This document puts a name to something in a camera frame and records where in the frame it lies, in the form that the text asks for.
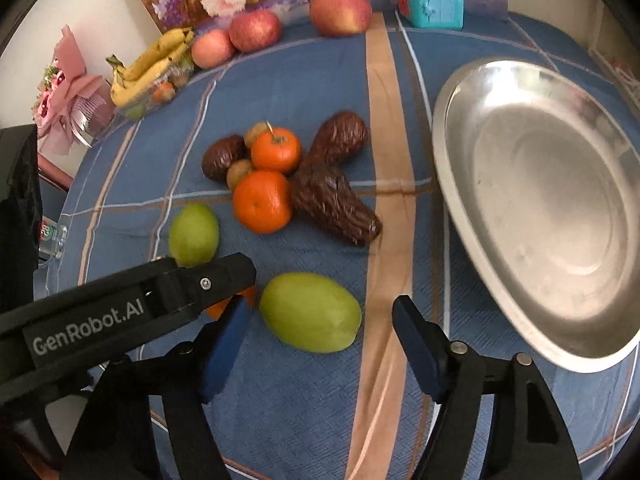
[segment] pink bouquet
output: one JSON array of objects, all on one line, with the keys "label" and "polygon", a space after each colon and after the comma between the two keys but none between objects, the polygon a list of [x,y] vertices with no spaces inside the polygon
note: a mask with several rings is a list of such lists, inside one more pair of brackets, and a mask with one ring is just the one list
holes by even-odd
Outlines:
[{"label": "pink bouquet", "polygon": [[43,153],[68,155],[71,144],[86,141],[80,135],[96,134],[109,124],[114,105],[109,85],[100,76],[87,75],[82,53],[68,26],[53,50],[51,65],[38,86],[40,95],[33,106],[33,120]]}]

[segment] water bottle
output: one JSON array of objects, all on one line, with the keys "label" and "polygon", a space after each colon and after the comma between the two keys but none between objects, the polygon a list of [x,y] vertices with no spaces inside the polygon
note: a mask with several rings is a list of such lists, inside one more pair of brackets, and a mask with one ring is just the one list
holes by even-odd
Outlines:
[{"label": "water bottle", "polygon": [[59,258],[65,248],[67,228],[46,216],[40,224],[40,253]]}]

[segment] orange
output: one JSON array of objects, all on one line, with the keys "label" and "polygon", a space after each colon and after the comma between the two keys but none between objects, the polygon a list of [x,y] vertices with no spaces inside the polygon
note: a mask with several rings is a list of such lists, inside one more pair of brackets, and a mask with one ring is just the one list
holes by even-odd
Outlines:
[{"label": "orange", "polygon": [[302,145],[293,132],[267,126],[251,146],[251,162],[258,170],[290,173],[300,163]]},{"label": "orange", "polygon": [[151,94],[151,98],[156,102],[156,103],[168,103],[169,101],[171,101],[173,98],[175,97],[175,88],[174,86],[169,83],[168,81],[165,81],[163,83],[160,83],[156,89],[154,90],[154,92]]},{"label": "orange", "polygon": [[279,231],[293,215],[289,181],[277,171],[249,173],[234,191],[234,213],[254,233],[268,235]]},{"label": "orange", "polygon": [[[240,296],[244,296],[246,302],[253,308],[255,306],[255,285],[240,292]],[[222,313],[225,311],[229,301],[231,301],[231,298],[226,298],[226,300],[219,301],[216,304],[207,307],[205,310],[207,311],[207,314],[217,321],[220,319],[220,316],[222,316]]]}]

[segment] brown dried fruit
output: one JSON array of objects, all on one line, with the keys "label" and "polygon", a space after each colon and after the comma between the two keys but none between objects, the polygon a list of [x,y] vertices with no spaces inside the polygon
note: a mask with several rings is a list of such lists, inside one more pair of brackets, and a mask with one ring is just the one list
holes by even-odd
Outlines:
[{"label": "brown dried fruit", "polygon": [[368,140],[365,121],[356,112],[342,110],[322,123],[308,158],[336,166],[357,155]]},{"label": "brown dried fruit", "polygon": [[226,170],[245,155],[246,146],[241,136],[233,134],[220,139],[209,146],[202,157],[202,173],[208,179],[226,184]]},{"label": "brown dried fruit", "polygon": [[351,190],[347,177],[335,166],[310,162],[290,181],[291,203],[318,227],[350,240],[358,247],[382,232],[382,222]]}]

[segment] pink wrapping paper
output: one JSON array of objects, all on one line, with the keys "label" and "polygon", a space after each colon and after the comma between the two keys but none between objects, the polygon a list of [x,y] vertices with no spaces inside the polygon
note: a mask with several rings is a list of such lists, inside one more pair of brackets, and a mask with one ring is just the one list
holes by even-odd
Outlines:
[{"label": "pink wrapping paper", "polygon": [[42,83],[38,88],[42,92],[34,111],[34,122],[38,127],[38,138],[45,137],[40,149],[55,155],[68,155],[75,141],[69,123],[69,113],[77,97],[91,98],[96,92],[107,95],[107,104],[113,115],[113,104],[108,98],[108,85],[101,76],[86,74],[86,65],[82,53],[68,26],[62,29],[62,39],[53,51],[52,65],[57,67],[58,76],[53,78],[51,89]]}]

